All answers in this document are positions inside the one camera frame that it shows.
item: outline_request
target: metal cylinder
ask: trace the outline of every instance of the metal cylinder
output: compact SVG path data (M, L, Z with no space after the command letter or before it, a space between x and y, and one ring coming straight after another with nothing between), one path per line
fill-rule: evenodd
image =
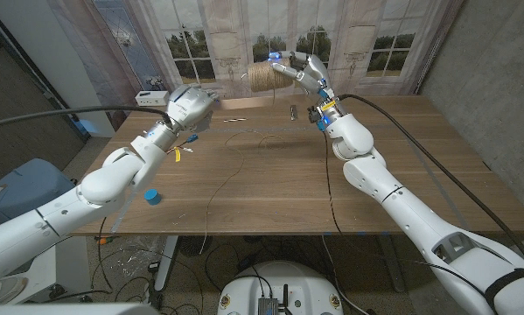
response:
M144 137L162 151L167 152L178 139L178 130L172 130L163 121L158 121Z

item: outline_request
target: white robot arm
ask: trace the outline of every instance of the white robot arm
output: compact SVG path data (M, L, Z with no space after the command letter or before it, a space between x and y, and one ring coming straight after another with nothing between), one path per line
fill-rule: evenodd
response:
M451 270L476 287L432 268L454 299L471 314L524 314L524 260L496 241L449 224L400 183L374 148L368 129L335 97L317 56L274 52L270 58L289 58L292 67L279 63L272 67L322 97L318 107L309 110L309 118L334 140L335 156L346 161L347 181L384 207L428 263Z
M181 86L169 99L169 122L157 122L131 146L112 152L102 168L88 174L75 188L43 206L0 225L0 278L75 229L122 208L125 190L142 191L154 178L182 130L201 131L218 99L213 91Z

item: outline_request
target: blue object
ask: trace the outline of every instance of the blue object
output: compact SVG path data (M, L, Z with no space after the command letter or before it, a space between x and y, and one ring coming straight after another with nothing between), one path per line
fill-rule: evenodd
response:
M317 121L317 122L316 122L316 125L318 126L318 129L319 129L320 131L324 131L324 130L325 130L324 122L322 122L322 121Z
M196 140L198 140L198 135L193 134L193 135L189 136L188 139L185 140L185 141L186 141L187 143L192 143L192 142L194 142L194 141L196 141Z
M34 158L0 179L0 224L40 207L75 185L51 163Z
M145 192L145 200L147 200L151 206L155 206L160 202L161 197L160 194L158 194L157 189L150 189Z
M318 95L322 96L322 98L325 99L325 100L327 100L327 98L328 98L328 94L321 88L318 91Z

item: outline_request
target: electrical wire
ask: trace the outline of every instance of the electrical wire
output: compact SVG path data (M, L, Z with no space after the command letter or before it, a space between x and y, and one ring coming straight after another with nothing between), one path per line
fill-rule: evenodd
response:
M207 258L206 258L206 262L204 264L204 270L206 272L206 276L207 276L207 279L209 280L209 282L211 283L212 286L214 286L219 292L222 292L223 290L220 288L219 285L217 285L214 280L211 278L211 275L209 275L209 269L207 268L207 265L209 264L209 258L211 257L211 255L217 251L217 249L220 249L221 247L223 246L228 246L230 248L232 248L234 250L234 254L236 255L236 261L239 263L241 260L240 258L238 257L238 251L236 250L236 247L234 247L233 245L231 244L221 244L219 246L217 246L214 250L212 250L208 255L207 255Z
M42 302L42 303L51 303L51 302L60 301L62 299L66 299L66 298L76 298L76 297L80 297L81 295L87 295L87 294L93 294L93 293L112 294L112 292L108 292L106 290L90 290L90 291L84 291L84 292L69 294L69 295L66 295L66 296L51 298L51 299L49 299L49 300L47 300L45 302Z
M325 244L325 238L324 238L323 235L322 235L322 243L324 243L325 252L328 253L328 258L330 258L330 262L332 262L333 278L335 279L335 284L336 284L336 286L337 286L336 289L338 289L339 295L341 295L341 297L342 297L343 299L345 299L345 301L346 301L350 306L352 306L355 310L359 311L359 312L362 313L362 314L368 315L368 313L367 313L366 311L364 311L363 309L361 309L360 307L358 307L355 303L351 302L351 301L349 300L349 298L347 298L347 296L346 296L346 295L343 293L343 291L339 288L338 275L337 275L337 273L335 272L335 264L333 263L332 254L330 254L330 250L328 249L328 246Z
M104 223L106 222L106 217L102 220L101 229L98 232L98 239L101 240L102 238L102 229L104 228ZM101 266L102 275L104 276L104 281L106 281L106 285L110 288L110 293L114 292L114 288L112 288L112 284L110 284L110 281L108 280L108 277L106 276L106 271L104 271L104 265L102 264L102 256L101 256L101 243L98 242L98 264Z
M184 263L179 262L179 261L177 261L176 259L174 259L174 258L172 258L172 257L170 257L170 256L167 256L167 255L165 255L165 254L158 253L158 252L156 252L156 251L152 251L152 250L148 250L148 249L140 249L140 248L138 248L138 249L131 249L131 250L140 250L140 251L146 251L146 252L149 252L149 253L153 253L153 254L161 255L161 256L163 256L163 257L166 257L166 258L172 260L173 262L175 262L175 263L177 263L177 264L179 264L179 265L184 266L186 269L190 270L190 272L193 273L193 276L195 277L195 280L196 280L197 283L198 283L199 294L201 295L201 311L199 312L199 314L203 314L203 304L204 304L203 288L201 288L201 282L200 282L200 280L199 280L198 275L196 275L196 273L193 271L192 268L188 267L188 266L185 265Z
M269 284L268 280L266 280L266 278L264 278L263 276L258 276L258 275L236 276L233 280L242 279L242 278L246 278L246 277L257 277L258 279L263 280L269 287L269 298L273 298L273 289L271 289L271 285Z
M217 187L217 189L215 190L215 192L213 193L213 195L211 196L211 198L209 199L209 201L207 202L207 206L206 206L206 230L205 230L205 236L203 238L203 243L201 244L201 249L199 250L199 254L203 254L203 249L206 245L206 241L207 241L207 218L208 218L208 215L209 215L209 207L211 206L211 202L213 201L213 198L215 198L215 195L219 192L219 190L231 179L233 178L234 176L238 175L239 172L241 172L242 170L242 166L244 165L244 161L246 160L246 158L244 157L244 155L242 154L242 152L238 149L235 149L235 148L232 148L232 147L229 147L227 144L228 142L238 136L238 135L241 135L243 133L248 133L248 132L253 132L253 133L256 133L260 136L262 136L262 141L264 138L266 138L268 135L264 136L261 132L258 132L258 131L255 131L255 130L246 130L246 131L241 131L241 132L237 132L235 134L233 134L231 137L229 137L226 141L225 141L225 148L229 149L229 150L232 150L232 151L236 151L238 152L240 155L241 155L241 158L242 158L242 161L241 161L241 164L238 168L237 171L235 171L232 175L230 175L227 179L225 179L225 181L219 185L219 187ZM275 135L271 135L272 137L279 137L281 138L281 140L284 141L284 139L280 136L275 136Z
M163 117L163 120L166 123L170 123L170 117L162 110L154 108L145 108L145 107L130 107L130 106L90 106L83 108L66 108L66 109L55 109L39 113L31 113L27 115L18 115L10 118L5 118L0 120L0 127L10 124L10 123L19 123L31 119L48 117L48 116L59 116L59 115L71 115L77 113L88 113L96 111L110 111L110 110L128 110L128 111L141 111L146 113L158 114Z
M72 238L72 237L73 237L73 236L68 236L68 237L64 238L63 240L61 240L61 241L56 241L54 244L48 246L48 248L42 250L42 251L40 252L40 254L35 255L34 258L36 258L36 257L38 257L38 256L40 256L40 255L42 255L42 254L44 254L48 249L51 249L52 247L58 245L59 243L61 243L61 242L63 242L63 241L67 241L67 240L69 240L69 239Z
M126 302L129 302L129 301L131 301L131 300L134 299L134 298L139 298L139 302L143 302L143 301L141 300L141 296L140 296L140 295L135 295L135 296L133 296L133 297L128 298L128 299L125 300L125 301L126 301Z
M325 160L326 160L326 176L327 176L327 183L328 183L328 192L329 192L329 194L330 194L330 207L331 207L331 210L332 210L332 216L333 216L333 220L334 220L334 222L335 222L335 226L336 226L336 228L338 229L339 234L340 234L341 236L344 236L344 237L345 237L345 235L343 234L343 232L342 232L341 229L339 228L338 222L335 220L335 213L334 213L334 211L333 211L333 204L332 204L332 190L331 190L331 186L330 186L330 174L329 174L329 170L328 170L328 167L327 167L327 160L328 160L328 154L327 154L327 153L328 153L327 138L326 138L326 142L325 142L325 151L326 151L326 155L325 155ZM383 256L383 255L378 255L378 254L373 254L373 253L367 253L365 250L362 250L362 249L358 248L357 246L355 246L354 244L352 244L348 238L346 238L346 240L347 240L347 243L348 243L351 247L353 247L355 250L359 251L360 253L364 253L365 256L375 256L375 257L378 257L378 258L380 258L380 259L382 259L382 260L388 260L388 258L385 257L385 256ZM329 250L327 250L327 246L325 245L325 242L324 242L324 246L326 247L326 251L328 252L328 255L329 255ZM429 262L418 262L418 261L414 261L414 260L401 259L401 258L397 258L397 257L395 258L395 260L397 260L398 262L402 262L402 263L413 263L413 264L418 264L418 265L422 265L422 266L429 266L429 267L432 267L432 268L437 268L437 269L439 269L439 270L442 270L442 271L448 272L448 273L452 274L453 276L459 278L460 280L464 281L464 282L467 283L468 285L470 285L470 286L471 286L474 290L476 290L476 291L477 291L477 292L478 292L482 297L485 297L485 293L484 293L482 290L480 290L480 289L479 289L475 284L471 283L471 282L470 282L469 280L467 280L465 277L460 276L458 273L456 273L456 272L454 272L454 271L452 271L452 270L450 270L450 269L447 269L447 268L445 268L445 267L442 267L442 266L439 266L439 265L435 265L434 263L429 263Z
M128 286L129 284L131 284L132 282L136 281L136 280L145 280L147 283L149 282L149 279L147 279L146 277L144 276L136 276L134 278L132 278L131 280L129 280L127 283L125 283L122 288L120 288L120 290L118 290L118 292L115 294L115 297L114 297L114 302L117 302L118 301L118 297L120 296L120 293L122 292L123 288L125 288L126 286Z
M335 224L335 227L338 229L339 233L341 234L341 229L339 228L338 221L335 219L335 211L333 210L332 187L330 186L330 169L328 167L328 156L329 156L328 137L326 136L324 131L322 131L322 135L324 135L324 140L325 140L325 176L327 177L327 182L328 182L328 194L330 195L330 208L332 210L333 223Z
M181 306L177 307L174 309L174 311L172 311L172 313L170 315L172 315L173 313L177 313L178 314L178 310L181 309L182 307L192 307L193 309L195 309L195 311L201 315L202 313L198 310L198 307L194 304L182 304Z
M522 252L524 255L524 244L518 239L516 234L495 214L486 204L484 204L473 192L471 192L462 182L460 182L454 175L452 175L451 172L449 172L440 162L437 161L435 157L433 157L432 154L430 154L407 130L403 128L403 126L395 120L386 110L382 109L380 106L374 104L373 102L365 99L364 97L360 97L358 95L354 94L343 94L340 95L338 98L340 100L344 100L345 98L353 98L355 100L359 100L361 102L364 102L366 105L369 105L373 109L378 110L381 114L383 114L390 122L392 122L395 127L397 127L408 139L413 143L433 164L435 164L454 184L456 184L470 199L473 200L499 227L505 232L505 234L508 235L508 237L513 241L513 243L516 245L516 247Z
M252 269L254 270L255 274L258 276L258 281L260 282L260 288L262 288L262 298L265 298L265 292L263 291L263 285L262 285L260 274L258 273L258 270L255 269L254 265L252 265Z

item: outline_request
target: wall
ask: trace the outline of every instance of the wall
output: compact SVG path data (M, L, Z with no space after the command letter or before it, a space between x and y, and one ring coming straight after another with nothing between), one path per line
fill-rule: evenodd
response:
M83 63L46 0L0 1L0 18L67 105L101 105ZM85 113L79 117L92 136L114 135L106 114Z
M0 50L0 119L32 111L53 110L4 48ZM0 128L0 178L33 158L63 169L83 146L62 117L18 122Z
M467 1L421 94L524 204L524 0Z

